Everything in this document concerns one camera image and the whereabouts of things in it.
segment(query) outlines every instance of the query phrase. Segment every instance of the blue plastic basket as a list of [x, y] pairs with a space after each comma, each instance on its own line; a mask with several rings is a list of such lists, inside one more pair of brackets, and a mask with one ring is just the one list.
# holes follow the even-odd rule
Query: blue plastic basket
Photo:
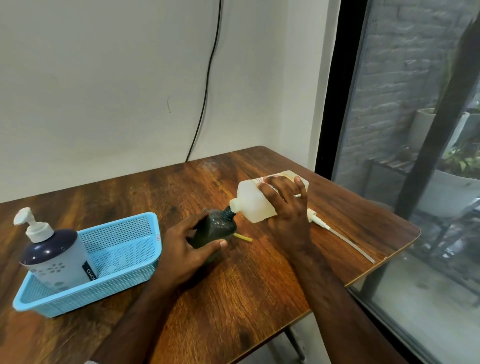
[[78, 232], [98, 279], [56, 293], [28, 272], [13, 300], [17, 311], [55, 317], [149, 280], [162, 251], [158, 220], [145, 212]]

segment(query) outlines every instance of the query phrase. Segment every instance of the wood grain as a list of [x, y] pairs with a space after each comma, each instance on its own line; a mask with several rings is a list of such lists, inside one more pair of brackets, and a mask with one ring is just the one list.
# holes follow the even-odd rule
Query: wood grain
[[[68, 314], [46, 319], [12, 309], [25, 277], [18, 264], [25, 227], [13, 216], [29, 206], [40, 221], [76, 230], [146, 211], [160, 230], [204, 208], [224, 208], [240, 181], [292, 170], [310, 183], [309, 207], [380, 263], [417, 238], [407, 221], [262, 146], [149, 170], [0, 204], [0, 358], [9, 364], [81, 364], [139, 294], [123, 291]], [[237, 360], [309, 312], [286, 260], [264, 222], [241, 214], [229, 249], [203, 267], [173, 305], [151, 363], [225, 364]], [[373, 265], [322, 228], [311, 226], [335, 273], [350, 284]]]

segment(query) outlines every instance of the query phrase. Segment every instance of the left hand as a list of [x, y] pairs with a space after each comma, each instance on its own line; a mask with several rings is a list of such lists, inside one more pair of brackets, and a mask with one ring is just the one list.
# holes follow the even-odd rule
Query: left hand
[[209, 256], [227, 246], [227, 241], [224, 239], [214, 240], [199, 249], [194, 249], [188, 244], [186, 240], [188, 232], [209, 213], [210, 211], [204, 211], [188, 216], [167, 230], [163, 240], [162, 254], [152, 276], [153, 280], [160, 279], [163, 282], [166, 280], [167, 285], [174, 289], [190, 279]]

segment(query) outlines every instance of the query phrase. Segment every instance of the right hand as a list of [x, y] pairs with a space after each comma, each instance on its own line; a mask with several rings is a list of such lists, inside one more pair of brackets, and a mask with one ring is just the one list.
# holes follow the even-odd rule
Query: right hand
[[275, 208], [277, 216], [268, 219], [268, 227], [282, 254], [292, 262], [312, 245], [305, 185], [299, 176], [294, 178], [294, 182], [287, 177], [271, 176], [264, 183], [259, 183], [258, 189]]

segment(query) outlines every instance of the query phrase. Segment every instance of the white pump head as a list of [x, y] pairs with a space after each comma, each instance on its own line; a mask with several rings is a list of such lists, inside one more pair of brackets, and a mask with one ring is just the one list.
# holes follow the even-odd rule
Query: white pump head
[[32, 243], [41, 243], [51, 237], [54, 233], [52, 227], [46, 222], [37, 222], [29, 207], [24, 207], [15, 215], [13, 219], [14, 225], [21, 225], [28, 222], [30, 226], [25, 234]]

